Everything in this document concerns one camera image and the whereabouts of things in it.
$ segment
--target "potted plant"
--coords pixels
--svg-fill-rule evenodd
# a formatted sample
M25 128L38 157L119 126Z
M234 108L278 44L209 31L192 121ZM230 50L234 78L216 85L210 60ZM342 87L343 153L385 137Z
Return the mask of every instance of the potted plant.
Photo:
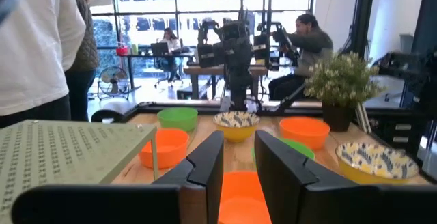
M336 54L310 68L313 75L306 80L305 95L322 101L323 120L331 131L347 131L356 106L383 91L371 79L378 68L369 68L369 62L356 53Z

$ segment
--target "laptop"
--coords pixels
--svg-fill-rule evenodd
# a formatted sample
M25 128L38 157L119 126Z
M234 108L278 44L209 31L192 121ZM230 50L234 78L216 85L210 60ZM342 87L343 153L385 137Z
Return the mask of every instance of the laptop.
M153 55L168 55L169 46L166 42L150 44Z

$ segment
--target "green pegboard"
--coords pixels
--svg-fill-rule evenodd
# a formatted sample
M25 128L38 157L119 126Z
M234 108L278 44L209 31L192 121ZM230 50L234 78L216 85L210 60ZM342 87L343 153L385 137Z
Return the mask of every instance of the green pegboard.
M155 133L155 125L31 120L0 130L0 224L35 186L111 183Z

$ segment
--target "patterned bowl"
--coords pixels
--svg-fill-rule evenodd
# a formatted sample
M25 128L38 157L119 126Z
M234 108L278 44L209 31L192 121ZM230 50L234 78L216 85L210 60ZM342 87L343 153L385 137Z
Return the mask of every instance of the patterned bowl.
M419 173L405 153L382 145L345 143L335 154L344 176L359 184L405 184Z
M229 111L219 113L212 121L218 130L222 130L229 142L242 142L249 138L259 124L259 117L244 111Z

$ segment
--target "man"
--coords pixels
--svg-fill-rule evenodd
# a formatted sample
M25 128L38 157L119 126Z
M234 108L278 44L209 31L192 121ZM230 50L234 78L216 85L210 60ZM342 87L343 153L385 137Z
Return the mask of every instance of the man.
M333 54L333 41L319 28L313 15L300 15L296 20L296 33L288 35L288 38L293 46L301 49L298 67L293 74L279 77L268 84L270 100L282 100L292 94L311 76L311 66Z
M85 33L76 0L20 0L0 25L0 128L69 120L64 71Z

